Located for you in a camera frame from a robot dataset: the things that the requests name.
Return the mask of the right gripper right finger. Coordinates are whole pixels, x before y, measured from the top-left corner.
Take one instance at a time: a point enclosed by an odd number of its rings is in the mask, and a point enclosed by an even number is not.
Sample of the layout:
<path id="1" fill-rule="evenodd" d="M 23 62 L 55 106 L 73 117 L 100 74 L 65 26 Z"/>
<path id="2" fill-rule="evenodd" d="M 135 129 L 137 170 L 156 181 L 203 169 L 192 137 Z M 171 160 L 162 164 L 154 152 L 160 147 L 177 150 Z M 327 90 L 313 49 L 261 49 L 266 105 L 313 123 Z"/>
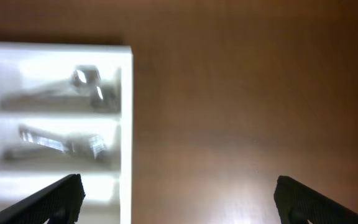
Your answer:
<path id="1" fill-rule="evenodd" d="M 274 201 L 282 224 L 358 224 L 358 213 L 289 176 L 279 176 Z"/>

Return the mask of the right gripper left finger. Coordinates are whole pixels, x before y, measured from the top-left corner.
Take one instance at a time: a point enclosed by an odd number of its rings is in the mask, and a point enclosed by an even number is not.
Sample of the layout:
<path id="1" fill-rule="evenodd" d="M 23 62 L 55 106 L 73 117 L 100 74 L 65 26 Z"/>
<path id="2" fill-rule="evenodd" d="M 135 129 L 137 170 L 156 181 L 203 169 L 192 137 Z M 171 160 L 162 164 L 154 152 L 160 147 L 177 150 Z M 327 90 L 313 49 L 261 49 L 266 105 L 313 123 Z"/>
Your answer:
<path id="1" fill-rule="evenodd" d="M 85 191 L 80 174 L 70 174 L 0 211 L 0 224 L 74 224 Z"/>

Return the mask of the steel spoon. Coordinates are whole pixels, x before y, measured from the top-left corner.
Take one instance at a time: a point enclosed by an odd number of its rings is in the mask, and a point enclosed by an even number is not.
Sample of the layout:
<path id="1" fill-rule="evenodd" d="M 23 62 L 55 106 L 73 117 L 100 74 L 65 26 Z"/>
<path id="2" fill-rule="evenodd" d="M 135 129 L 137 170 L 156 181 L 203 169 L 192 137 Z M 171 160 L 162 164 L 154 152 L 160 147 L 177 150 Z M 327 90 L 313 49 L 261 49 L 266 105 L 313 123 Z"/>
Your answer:
<path id="1" fill-rule="evenodd" d="M 120 113 L 121 94 L 111 85 L 94 85 L 79 90 L 23 93 L 3 98 L 0 102 L 0 109 L 36 112 Z"/>
<path id="2" fill-rule="evenodd" d="M 31 95 L 48 95 L 67 90 L 88 91 L 101 83 L 99 70 L 95 65 L 76 65 L 68 79 L 50 82 L 30 88 L 25 92 Z"/>

